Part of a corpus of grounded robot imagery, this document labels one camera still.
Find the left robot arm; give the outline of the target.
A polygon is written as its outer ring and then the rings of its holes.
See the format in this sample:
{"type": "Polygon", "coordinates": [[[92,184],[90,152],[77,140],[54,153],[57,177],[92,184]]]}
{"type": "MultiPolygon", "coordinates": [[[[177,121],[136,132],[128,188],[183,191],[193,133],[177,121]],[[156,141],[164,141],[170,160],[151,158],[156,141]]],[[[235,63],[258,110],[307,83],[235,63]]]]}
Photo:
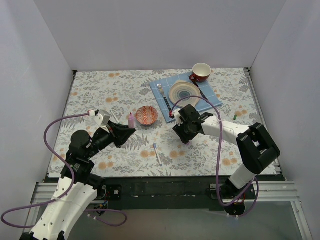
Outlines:
{"type": "Polygon", "coordinates": [[[75,223],[94,200],[105,198],[108,189],[105,178],[95,175],[91,158],[111,144],[124,145],[135,133],[135,128],[108,122],[99,127],[93,136],[78,130],[71,136],[65,166],[52,196],[38,223],[22,240],[66,240],[75,223]]]}

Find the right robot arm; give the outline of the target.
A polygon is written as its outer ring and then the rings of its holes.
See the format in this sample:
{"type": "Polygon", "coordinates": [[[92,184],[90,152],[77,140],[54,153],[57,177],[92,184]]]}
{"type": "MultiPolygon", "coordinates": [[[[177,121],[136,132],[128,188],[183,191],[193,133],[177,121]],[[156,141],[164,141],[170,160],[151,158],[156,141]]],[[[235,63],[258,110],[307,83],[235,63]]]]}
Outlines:
{"type": "Polygon", "coordinates": [[[241,125],[222,121],[217,116],[205,112],[200,114],[192,105],[176,109],[170,113],[176,120],[173,131],[187,144],[198,134],[219,137],[238,147],[242,164],[222,186],[216,189],[223,198],[237,199],[245,192],[245,187],[271,165],[281,154],[264,125],[241,125]]]}

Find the white marker pen green tip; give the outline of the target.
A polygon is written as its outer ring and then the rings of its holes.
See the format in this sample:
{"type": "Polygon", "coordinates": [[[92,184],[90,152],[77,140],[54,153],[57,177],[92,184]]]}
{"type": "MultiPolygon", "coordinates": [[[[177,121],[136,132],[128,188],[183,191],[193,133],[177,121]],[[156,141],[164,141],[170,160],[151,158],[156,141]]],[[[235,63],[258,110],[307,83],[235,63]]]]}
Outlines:
{"type": "Polygon", "coordinates": [[[115,121],[117,124],[121,124],[120,120],[116,117],[116,115],[114,113],[111,113],[112,116],[114,117],[115,121]]]}

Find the pink pen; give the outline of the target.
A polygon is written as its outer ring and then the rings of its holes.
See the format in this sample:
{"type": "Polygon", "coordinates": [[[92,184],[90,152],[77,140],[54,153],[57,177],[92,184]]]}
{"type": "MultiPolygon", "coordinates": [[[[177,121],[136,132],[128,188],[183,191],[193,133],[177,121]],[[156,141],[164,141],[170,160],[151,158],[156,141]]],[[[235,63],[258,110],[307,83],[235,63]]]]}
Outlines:
{"type": "Polygon", "coordinates": [[[130,113],[128,116],[128,127],[135,128],[135,117],[132,113],[130,113]]]}

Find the white marker pen blue tip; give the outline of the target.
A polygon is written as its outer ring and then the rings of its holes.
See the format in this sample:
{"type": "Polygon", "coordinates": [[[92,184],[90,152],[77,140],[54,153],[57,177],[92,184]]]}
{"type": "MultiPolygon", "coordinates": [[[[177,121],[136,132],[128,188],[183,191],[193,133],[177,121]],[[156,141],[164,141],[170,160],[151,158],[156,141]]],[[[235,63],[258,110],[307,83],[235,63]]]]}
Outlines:
{"type": "Polygon", "coordinates": [[[155,155],[156,155],[156,157],[157,157],[159,166],[162,167],[162,166],[163,166],[163,163],[162,163],[161,158],[160,158],[160,156],[159,156],[158,149],[154,149],[154,152],[155,152],[155,155]]]}

